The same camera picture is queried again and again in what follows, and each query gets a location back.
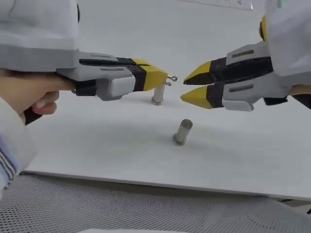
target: white sleeve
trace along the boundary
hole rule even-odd
[[[35,147],[19,115],[0,98],[0,191],[32,161]]]

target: mesh surface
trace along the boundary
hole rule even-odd
[[[83,182],[20,176],[0,202],[0,232],[311,233],[308,215],[267,198]]]

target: metal pin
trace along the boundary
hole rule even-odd
[[[168,75],[167,78],[172,80],[173,82],[176,82],[178,80],[177,76],[175,75],[174,76]]]
[[[166,83],[162,83],[160,86],[155,88],[154,96],[152,96],[151,101],[154,105],[159,106],[164,101],[164,90]]]
[[[189,119],[184,119],[178,128],[177,133],[173,135],[173,142],[177,146],[182,146],[186,143],[187,136],[193,126],[193,123]]]

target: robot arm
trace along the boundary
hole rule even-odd
[[[260,24],[262,42],[247,45],[198,67],[187,85],[208,85],[181,96],[185,102],[207,108],[252,111],[264,99],[267,105],[287,102],[297,84],[311,84],[311,2],[294,0],[278,5],[266,1]]]
[[[76,95],[105,101],[166,81],[146,61],[79,51],[79,17],[76,0],[1,0],[0,68],[55,72],[75,83]]]

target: white table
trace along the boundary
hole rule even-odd
[[[274,107],[259,102],[251,113],[179,98],[194,88],[182,80],[198,65],[259,40],[260,13],[175,0],[80,7],[82,50],[147,59],[180,80],[166,88],[162,106],[151,104],[152,91],[110,102],[62,93],[57,113],[30,126],[39,154],[28,171],[311,199],[310,110],[291,98]],[[177,147],[172,135],[184,118],[194,126]]]

